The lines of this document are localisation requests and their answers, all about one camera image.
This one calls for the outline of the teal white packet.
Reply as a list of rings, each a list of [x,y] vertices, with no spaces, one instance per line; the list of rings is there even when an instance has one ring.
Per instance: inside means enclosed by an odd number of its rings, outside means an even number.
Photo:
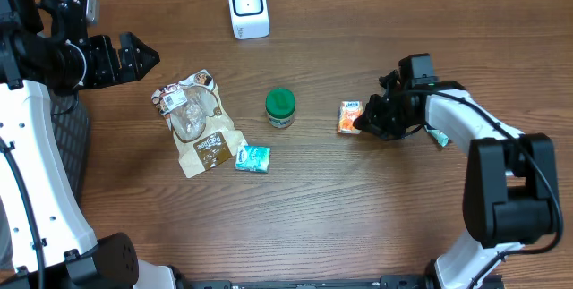
[[[441,147],[446,147],[449,143],[449,137],[440,130],[425,126],[425,130],[436,140]]]

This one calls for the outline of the orange small box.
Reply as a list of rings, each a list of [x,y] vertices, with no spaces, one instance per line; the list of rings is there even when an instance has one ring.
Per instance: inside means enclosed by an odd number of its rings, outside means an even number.
[[[354,127],[354,121],[363,113],[361,101],[342,101],[338,111],[338,133],[359,134],[361,131]]]

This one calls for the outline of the brown white snack pouch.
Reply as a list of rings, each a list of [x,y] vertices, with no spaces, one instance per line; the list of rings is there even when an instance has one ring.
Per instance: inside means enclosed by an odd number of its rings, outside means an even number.
[[[155,90],[151,103],[166,120],[188,178],[224,163],[247,144],[205,69]]]

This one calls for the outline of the green lid spice jar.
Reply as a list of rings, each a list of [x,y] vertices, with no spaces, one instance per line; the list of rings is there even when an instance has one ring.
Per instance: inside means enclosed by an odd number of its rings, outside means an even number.
[[[279,129],[287,128],[295,120],[296,101],[290,89],[275,88],[265,99],[269,123]]]

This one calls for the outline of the teal box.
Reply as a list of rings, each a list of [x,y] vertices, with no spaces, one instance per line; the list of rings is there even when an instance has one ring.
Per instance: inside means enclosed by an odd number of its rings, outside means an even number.
[[[244,145],[238,148],[235,169],[255,173],[267,173],[269,170],[270,148]]]

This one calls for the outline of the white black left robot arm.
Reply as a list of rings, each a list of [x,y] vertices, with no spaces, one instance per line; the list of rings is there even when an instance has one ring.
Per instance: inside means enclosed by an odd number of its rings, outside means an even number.
[[[51,96],[142,79],[158,53],[134,34],[90,36],[95,0],[1,0],[1,200],[11,232],[6,288],[184,288],[176,268],[137,257],[123,233],[99,239],[73,196]]]

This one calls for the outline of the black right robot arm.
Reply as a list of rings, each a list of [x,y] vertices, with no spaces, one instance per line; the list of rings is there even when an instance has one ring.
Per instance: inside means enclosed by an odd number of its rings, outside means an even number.
[[[409,55],[379,79],[353,125],[385,141],[423,127],[443,132],[467,156],[465,230],[422,275],[382,276],[381,288],[502,288],[493,270],[509,256],[552,251],[563,236],[555,150],[477,104],[464,86],[441,81],[427,54]]]

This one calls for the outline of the white barcode scanner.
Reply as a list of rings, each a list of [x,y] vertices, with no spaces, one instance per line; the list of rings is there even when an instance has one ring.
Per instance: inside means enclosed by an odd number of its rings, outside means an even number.
[[[270,33],[267,0],[228,0],[236,39],[265,38]]]

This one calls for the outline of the grey plastic mesh basket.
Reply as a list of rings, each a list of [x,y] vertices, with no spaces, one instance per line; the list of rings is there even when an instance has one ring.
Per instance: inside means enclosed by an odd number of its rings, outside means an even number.
[[[60,97],[50,90],[49,96],[56,145],[73,196],[80,203],[90,147],[89,112],[78,95]]]

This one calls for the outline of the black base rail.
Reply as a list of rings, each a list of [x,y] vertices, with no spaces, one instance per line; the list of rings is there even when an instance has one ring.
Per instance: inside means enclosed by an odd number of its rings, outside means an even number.
[[[427,276],[381,276],[379,279],[299,280],[238,283],[228,280],[192,281],[192,289],[432,289]]]

